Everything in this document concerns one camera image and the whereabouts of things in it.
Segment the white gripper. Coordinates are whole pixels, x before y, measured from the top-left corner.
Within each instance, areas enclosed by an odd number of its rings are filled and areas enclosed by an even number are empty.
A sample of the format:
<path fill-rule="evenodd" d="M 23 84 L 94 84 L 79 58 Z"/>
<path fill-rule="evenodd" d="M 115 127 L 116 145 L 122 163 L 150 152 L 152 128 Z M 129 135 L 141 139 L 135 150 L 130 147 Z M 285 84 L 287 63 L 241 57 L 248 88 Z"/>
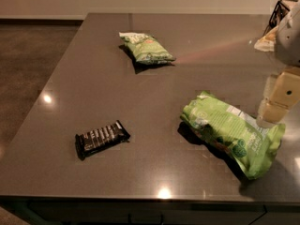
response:
<path fill-rule="evenodd" d="M 257 125 L 271 128 L 300 101 L 300 2 L 281 20 L 276 35 L 276 58 L 286 67 L 266 80 Z"/>

